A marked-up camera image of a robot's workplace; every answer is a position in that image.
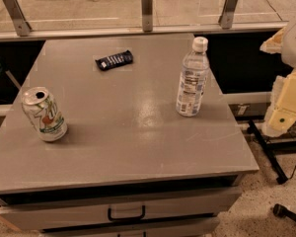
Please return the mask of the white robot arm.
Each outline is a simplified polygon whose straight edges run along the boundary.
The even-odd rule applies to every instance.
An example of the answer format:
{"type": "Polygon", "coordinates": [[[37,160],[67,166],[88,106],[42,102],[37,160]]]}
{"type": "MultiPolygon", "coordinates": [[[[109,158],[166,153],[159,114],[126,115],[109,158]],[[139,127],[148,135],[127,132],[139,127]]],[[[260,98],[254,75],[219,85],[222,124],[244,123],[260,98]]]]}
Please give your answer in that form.
{"type": "Polygon", "coordinates": [[[293,68],[286,77],[277,76],[272,85],[270,106],[261,126],[262,133],[277,137],[296,122],[296,16],[259,48],[261,51],[281,55],[284,64],[293,68]]]}

